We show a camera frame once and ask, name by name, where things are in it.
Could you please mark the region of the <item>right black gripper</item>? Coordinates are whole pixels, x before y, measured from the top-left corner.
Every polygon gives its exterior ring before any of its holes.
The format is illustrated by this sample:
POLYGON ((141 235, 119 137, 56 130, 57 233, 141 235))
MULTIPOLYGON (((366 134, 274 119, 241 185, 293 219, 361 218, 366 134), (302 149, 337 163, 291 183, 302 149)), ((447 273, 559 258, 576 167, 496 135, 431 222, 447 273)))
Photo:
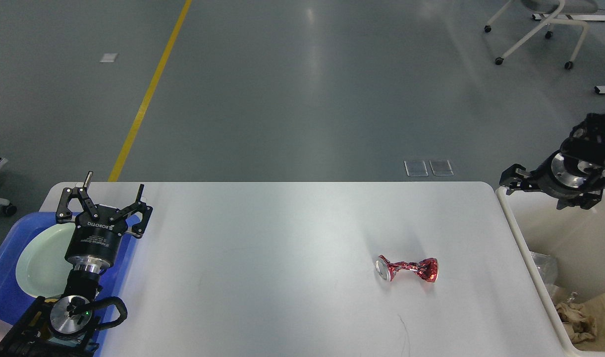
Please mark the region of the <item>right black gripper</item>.
POLYGON ((520 164, 511 165, 501 173, 499 185, 507 189, 507 194, 544 192, 558 199, 558 210, 576 206, 589 210, 602 200, 602 172, 593 163, 556 151, 533 171, 520 164))

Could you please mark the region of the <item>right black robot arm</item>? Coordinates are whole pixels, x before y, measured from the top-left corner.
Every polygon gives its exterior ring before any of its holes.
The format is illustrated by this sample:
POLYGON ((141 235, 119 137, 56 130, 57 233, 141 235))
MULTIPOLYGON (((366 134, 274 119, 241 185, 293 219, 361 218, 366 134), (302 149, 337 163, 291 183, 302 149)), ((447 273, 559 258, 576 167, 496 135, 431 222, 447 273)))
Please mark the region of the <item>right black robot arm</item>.
POLYGON ((513 164, 502 172, 499 185, 508 195, 515 191, 545 193, 557 199, 558 210, 593 208, 605 190, 605 114, 587 114, 537 169, 529 171, 513 164))

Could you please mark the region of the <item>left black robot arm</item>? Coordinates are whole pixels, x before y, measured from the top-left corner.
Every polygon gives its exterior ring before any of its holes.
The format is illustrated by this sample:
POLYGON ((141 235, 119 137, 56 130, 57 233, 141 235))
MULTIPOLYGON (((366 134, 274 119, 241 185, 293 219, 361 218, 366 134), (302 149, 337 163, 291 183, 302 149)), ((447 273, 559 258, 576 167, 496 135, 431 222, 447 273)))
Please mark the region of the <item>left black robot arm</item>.
POLYGON ((0 341, 0 357, 92 357, 97 332, 123 323, 128 310, 116 296, 101 297, 102 275, 118 260, 127 235, 141 238, 153 212, 139 185, 134 202, 121 209, 96 204, 88 172, 81 186, 62 190, 55 223, 71 224, 64 253, 71 266, 58 295, 39 295, 0 341))

